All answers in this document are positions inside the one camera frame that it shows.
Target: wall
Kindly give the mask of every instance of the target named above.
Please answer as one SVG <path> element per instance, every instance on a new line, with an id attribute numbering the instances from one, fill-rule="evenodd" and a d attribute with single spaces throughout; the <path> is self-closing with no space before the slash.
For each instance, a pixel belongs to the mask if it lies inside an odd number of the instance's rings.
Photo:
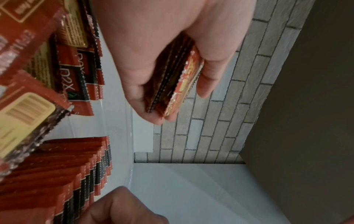
<path id="1" fill-rule="evenodd" d="M 315 2 L 241 151 L 293 224 L 354 215 L 353 8 Z"/>
<path id="2" fill-rule="evenodd" d="M 248 33 L 211 97 L 192 89 L 177 121 L 154 130 L 135 162 L 239 163 L 238 155 L 314 0 L 258 0 Z"/>
<path id="3" fill-rule="evenodd" d="M 290 224 L 245 165 L 136 163 L 131 191 L 171 224 Z"/>

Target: white brick wall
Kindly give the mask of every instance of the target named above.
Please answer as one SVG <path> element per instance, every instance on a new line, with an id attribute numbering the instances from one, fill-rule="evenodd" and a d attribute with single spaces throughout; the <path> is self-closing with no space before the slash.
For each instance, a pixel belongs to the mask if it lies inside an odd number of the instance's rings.
<path id="1" fill-rule="evenodd" d="M 210 97 L 193 86 L 177 120 L 154 127 L 135 162 L 243 163 L 239 156 L 315 0 L 257 0 L 254 19 Z"/>

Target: hand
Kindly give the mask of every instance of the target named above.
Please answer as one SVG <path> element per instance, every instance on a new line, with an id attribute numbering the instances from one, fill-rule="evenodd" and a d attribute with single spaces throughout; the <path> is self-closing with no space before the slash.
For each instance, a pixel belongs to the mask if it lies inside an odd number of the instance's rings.
<path id="1" fill-rule="evenodd" d="M 127 188 L 118 187 L 91 205 L 79 224 L 168 224 L 169 221 L 150 211 Z"/>
<path id="2" fill-rule="evenodd" d="M 194 39 L 206 60 L 197 83 L 208 97 L 244 38 L 256 0 L 93 0 L 124 94 L 142 118 L 157 125 L 157 111 L 146 113 L 144 84 L 155 60 L 181 31 Z M 166 117 L 175 120 L 177 113 Z"/>

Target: barcode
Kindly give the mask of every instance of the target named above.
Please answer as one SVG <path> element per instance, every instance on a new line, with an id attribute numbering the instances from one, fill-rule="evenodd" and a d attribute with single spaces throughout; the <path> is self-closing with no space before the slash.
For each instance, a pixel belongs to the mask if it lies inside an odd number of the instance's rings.
<path id="1" fill-rule="evenodd" d="M 17 119 L 27 125 L 33 125 L 44 114 L 52 110 L 52 104 L 39 97 L 29 95 L 13 108 L 6 112 L 6 115 Z"/>

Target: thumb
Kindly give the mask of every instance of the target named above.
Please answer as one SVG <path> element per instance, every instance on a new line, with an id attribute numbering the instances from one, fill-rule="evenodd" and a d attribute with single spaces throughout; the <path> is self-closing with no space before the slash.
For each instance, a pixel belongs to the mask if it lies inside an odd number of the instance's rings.
<path id="1" fill-rule="evenodd" d="M 197 93 L 201 98 L 208 97 L 219 83 L 225 68 L 233 54 L 220 61 L 205 60 L 204 67 L 197 82 Z"/>

